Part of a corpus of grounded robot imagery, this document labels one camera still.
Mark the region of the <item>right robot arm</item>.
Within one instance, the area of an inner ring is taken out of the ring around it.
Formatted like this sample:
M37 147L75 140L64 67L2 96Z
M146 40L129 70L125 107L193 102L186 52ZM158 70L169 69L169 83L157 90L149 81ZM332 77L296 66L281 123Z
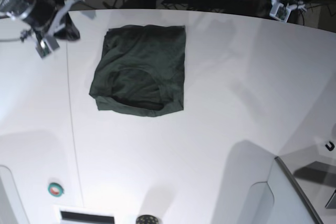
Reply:
M62 8L71 8L82 0L1 0L1 16L18 19L30 26L41 40L49 32Z

